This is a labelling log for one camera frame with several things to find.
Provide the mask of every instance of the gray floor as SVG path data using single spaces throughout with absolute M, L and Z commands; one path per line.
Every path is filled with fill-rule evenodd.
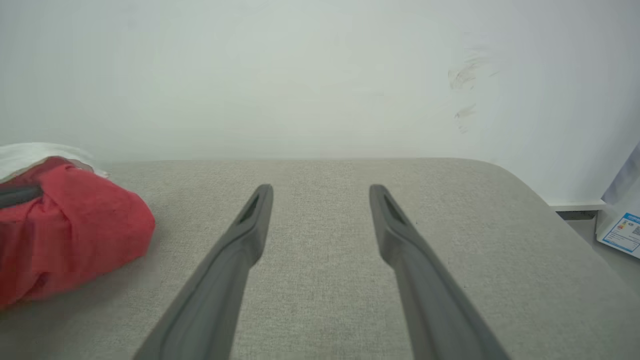
M 593 250 L 606 261 L 630 288 L 640 295 L 640 259 L 625 254 L 596 240 L 594 211 L 561 211 L 558 213 Z

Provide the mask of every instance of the wall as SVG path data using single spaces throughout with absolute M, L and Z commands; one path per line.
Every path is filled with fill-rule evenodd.
M 0 143 L 104 160 L 451 156 L 597 201 L 640 138 L 635 0 L 0 0 Z

